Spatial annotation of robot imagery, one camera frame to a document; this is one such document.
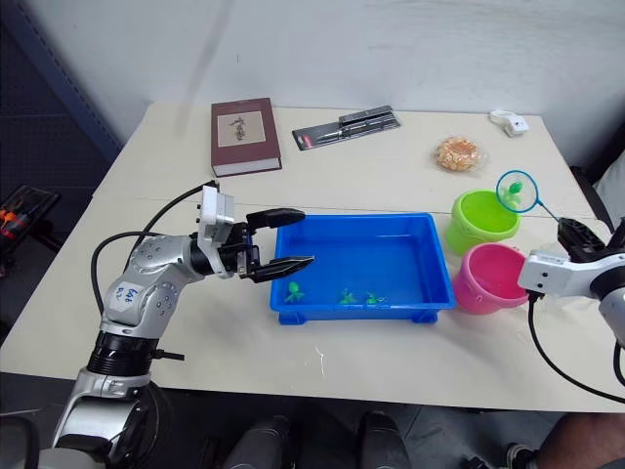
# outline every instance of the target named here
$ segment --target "black motor joint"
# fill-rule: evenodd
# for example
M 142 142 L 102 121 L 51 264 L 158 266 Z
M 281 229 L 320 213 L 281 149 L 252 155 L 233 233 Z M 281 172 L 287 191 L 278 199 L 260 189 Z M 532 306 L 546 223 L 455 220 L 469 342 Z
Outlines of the black motor joint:
M 143 376 L 149 373 L 157 344 L 158 339 L 100 332 L 87 369 L 112 376 Z

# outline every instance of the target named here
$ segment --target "book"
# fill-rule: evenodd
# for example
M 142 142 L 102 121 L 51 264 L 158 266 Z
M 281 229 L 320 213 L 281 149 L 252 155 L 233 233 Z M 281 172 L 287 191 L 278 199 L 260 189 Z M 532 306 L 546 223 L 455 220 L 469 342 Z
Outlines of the book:
M 218 178 L 282 169 L 269 98 L 211 106 L 211 165 Z

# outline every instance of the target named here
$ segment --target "person's shoe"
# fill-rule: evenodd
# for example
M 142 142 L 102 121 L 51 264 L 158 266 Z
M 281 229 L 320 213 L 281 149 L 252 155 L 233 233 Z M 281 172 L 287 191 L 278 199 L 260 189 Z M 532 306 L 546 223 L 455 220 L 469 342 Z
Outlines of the person's shoe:
M 536 451 L 526 445 L 519 445 L 512 443 L 508 446 L 508 452 L 506 453 L 506 460 L 508 462 L 508 469 L 532 469 L 535 467 L 533 464 L 529 466 L 529 463 L 534 460 Z

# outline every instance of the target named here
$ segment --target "black cable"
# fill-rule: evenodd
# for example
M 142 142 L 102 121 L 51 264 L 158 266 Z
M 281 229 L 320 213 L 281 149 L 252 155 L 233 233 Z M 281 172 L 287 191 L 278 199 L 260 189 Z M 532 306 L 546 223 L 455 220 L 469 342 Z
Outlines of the black cable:
M 0 416 L 0 426 L 12 425 L 20 427 L 26 437 L 26 457 L 23 461 L 24 469 L 39 467 L 39 434 L 35 425 L 27 418 L 15 415 Z
M 156 213 L 156 215 L 154 215 L 152 217 L 152 219 L 149 222 L 147 222 L 147 225 L 144 227 L 144 232 L 149 232 L 152 229 L 152 227 L 154 225 L 156 225 L 156 222 L 158 222 L 158 220 L 160 220 L 160 218 L 163 215 L 165 215 L 165 213 L 168 210 L 170 210 L 174 205 L 176 205 L 179 202 L 182 202 L 187 197 L 190 197 L 190 196 L 194 195 L 195 193 L 202 192 L 202 188 L 204 186 L 216 187 L 216 183 L 214 181 L 209 181 L 208 183 L 204 183 L 201 186 L 197 186 L 196 188 L 193 188 L 190 191 L 186 191 L 185 193 L 181 193 L 178 197 L 174 198 L 171 202 L 169 202 L 167 205 L 165 205 L 163 208 L 161 208 L 158 211 L 158 213 Z M 137 241 L 135 241 L 135 245 L 130 250 L 130 254 L 128 255 L 128 259 L 126 259 L 126 265 L 124 266 L 124 272 L 126 271 L 126 269 L 128 269 L 128 263 L 130 262 L 130 256 L 132 255 L 132 253 L 135 250 L 135 248 L 139 244 L 141 244 L 143 240 L 144 240 L 144 236 L 139 236 L 137 238 Z
M 133 467 L 137 469 L 146 469 L 152 465 L 151 462 L 153 459 L 159 455 L 164 448 L 164 443 L 169 440 L 173 427 L 172 405 L 163 391 L 156 383 L 150 381 L 147 386 L 147 392 L 149 393 L 155 409 L 154 436 L 152 437 L 149 447 L 133 464 Z M 160 435 L 161 428 L 165 429 L 164 435 Z
M 623 371 L 621 370 L 621 346 L 618 341 L 614 344 L 614 360 L 612 364 L 614 367 L 614 376 L 616 376 L 619 383 L 625 386 L 625 377 L 623 377 Z
M 98 311 L 100 312 L 100 316 L 104 312 L 104 301 L 102 300 L 102 294 L 100 293 L 100 288 L 98 287 L 98 256 L 100 252 L 113 241 L 120 239 L 122 237 L 129 236 L 159 236 L 159 233 L 152 232 L 125 232 L 114 234 L 113 236 L 108 237 L 94 250 L 94 253 L 91 256 L 91 286 L 94 289 L 94 296 L 96 297 L 96 303 L 98 305 Z
M 599 391 L 597 389 L 591 388 L 590 386 L 586 386 L 584 383 L 580 383 L 574 378 L 571 378 L 566 373 L 564 373 L 561 369 L 559 369 L 555 363 L 551 361 L 547 354 L 543 350 L 543 347 L 540 345 L 540 341 L 538 340 L 538 336 L 536 335 L 536 327 L 534 326 L 534 304 L 538 300 L 539 296 L 536 293 L 529 293 L 529 314 L 527 316 L 527 320 L 529 323 L 529 332 L 531 333 L 531 338 L 534 341 L 534 345 L 538 350 L 538 353 L 543 358 L 545 362 L 551 367 L 553 371 L 559 374 L 562 378 L 564 378 L 569 383 L 574 384 L 578 388 L 583 389 L 586 392 L 594 394 L 595 396 L 599 396 L 600 398 L 610 399 L 611 401 L 615 401 L 617 403 L 625 404 L 625 398 L 621 398 L 619 396 L 613 396 L 612 394 L 604 393 L 603 391 Z

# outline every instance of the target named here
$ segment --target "sticker label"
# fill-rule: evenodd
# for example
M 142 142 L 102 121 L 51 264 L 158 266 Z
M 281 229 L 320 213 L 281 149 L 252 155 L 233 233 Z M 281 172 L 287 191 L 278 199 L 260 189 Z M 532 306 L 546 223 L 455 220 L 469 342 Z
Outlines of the sticker label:
M 120 313 L 126 311 L 139 301 L 140 294 L 143 290 L 144 288 L 140 285 L 129 281 L 122 281 L 115 287 L 110 301 L 108 302 L 108 307 Z

